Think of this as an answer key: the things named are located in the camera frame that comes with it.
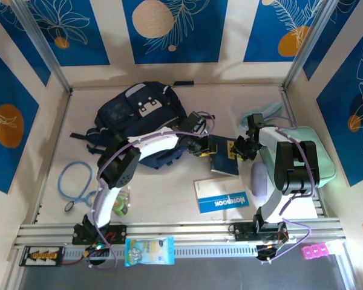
robotic arm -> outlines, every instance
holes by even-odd
[[[193,112],[186,120],[172,128],[163,127],[139,137],[125,138],[123,135],[116,135],[97,162],[100,168],[97,177],[100,188],[93,206],[83,217],[82,225],[77,224],[74,227],[76,240],[79,239],[84,244],[99,241],[96,227],[102,233],[107,231],[117,195],[132,179],[140,160],[176,147],[187,147],[189,153],[195,156],[212,152],[214,145],[211,139],[208,134],[202,134],[206,127],[205,117]],[[110,160],[119,151],[121,153]]]
[[[296,160],[304,162],[300,150],[293,143],[294,141],[297,143],[297,140],[290,141],[276,126],[267,125],[262,114],[249,116],[248,123],[249,130],[246,132],[248,138],[239,136],[232,152],[239,154],[244,160],[254,160],[260,149],[267,147],[273,150],[276,153],[274,174],[276,190],[269,201],[257,210],[253,222],[234,223],[233,233],[236,240],[273,240],[276,239],[277,233],[286,229],[286,225],[284,222],[269,224],[266,222],[267,217],[277,208],[282,195],[303,195],[311,189],[310,174],[305,166],[294,164]],[[81,241],[77,244],[98,242],[100,237],[97,229],[102,234],[106,233],[117,195],[132,179],[140,160],[156,152],[178,146],[186,146],[189,153],[195,156],[213,152],[215,145],[212,144],[208,134],[196,134],[204,132],[205,127],[204,117],[193,112],[185,121],[172,128],[164,127],[139,137],[125,138],[116,135],[97,162],[100,168],[98,176],[100,189],[92,208],[83,217],[82,225],[74,227],[74,237]],[[299,141],[299,145],[308,161],[314,185],[317,187],[319,169],[316,145],[312,141]]]
[[[249,125],[249,130],[246,132],[248,138],[244,139],[239,136],[234,143],[232,152],[239,154],[243,160],[254,160],[257,152],[262,148],[269,148],[274,151],[276,154],[274,168],[276,189],[270,199],[257,210],[252,223],[234,223],[232,232],[235,235],[235,240],[274,240],[280,233],[286,231],[286,223],[270,224],[266,222],[266,219],[279,206],[282,195],[292,195],[292,199],[298,198],[299,195],[304,195],[311,190],[313,186],[316,188],[319,185],[316,144],[312,141],[296,140],[278,130],[276,126],[266,124],[262,114],[248,116],[247,122]],[[303,155],[310,171],[306,168]],[[295,161],[304,164],[295,166]],[[291,200],[284,206],[280,215],[283,214],[290,202]],[[281,240],[275,248],[268,250],[268,254],[263,251],[259,252],[262,255],[257,258],[266,260],[274,257],[283,243]]]

mint green pillow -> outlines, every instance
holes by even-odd
[[[283,132],[299,140],[315,142],[320,172],[319,187],[324,186],[327,182],[329,182],[336,176],[335,165],[333,165],[331,158],[328,156],[327,151],[325,151],[325,148],[321,144],[319,137],[312,128],[303,126],[295,130],[283,130]],[[260,150],[260,154],[262,160],[266,164],[270,180],[274,184],[274,165],[276,160],[276,153],[268,148],[263,148]],[[301,165],[301,163],[296,161],[295,166],[298,165]]]

blue stethoscope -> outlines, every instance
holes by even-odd
[[[81,164],[81,165],[84,165],[88,168],[89,172],[90,172],[90,176],[89,176],[89,179],[85,185],[85,187],[83,188],[83,190],[80,192],[79,196],[77,198],[73,197],[73,196],[68,196],[67,194],[65,194],[62,190],[62,187],[61,187],[61,180],[62,180],[62,177],[63,175],[65,174],[66,170],[69,169],[71,166],[73,165],[77,165],[77,164]],[[80,201],[84,201],[86,203],[87,206],[91,207],[92,206],[92,203],[90,202],[90,197],[95,194],[97,191],[94,190],[92,192],[89,192],[85,198],[83,198],[82,196],[85,194],[85,192],[87,191],[87,188],[89,187],[90,185],[90,182],[91,182],[91,179],[93,178],[93,170],[91,169],[90,165],[85,163],[85,162],[82,162],[82,161],[74,161],[72,163],[69,163],[67,164],[67,166],[62,170],[62,172],[60,173],[59,175],[59,178],[58,178],[58,190],[59,190],[59,193],[67,198],[67,199],[71,199],[70,202],[68,202],[68,204],[65,206],[65,211],[70,211],[73,207],[74,207],[74,204],[76,204],[77,202],[80,202]]]

blue book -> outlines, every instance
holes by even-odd
[[[211,135],[211,138],[217,145],[217,153],[210,155],[211,171],[225,175],[239,175],[237,155],[230,152],[235,139],[216,135]]]

snack packet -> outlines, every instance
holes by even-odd
[[[148,240],[126,239],[126,267],[136,264],[173,265],[174,263],[173,237],[160,237]]]

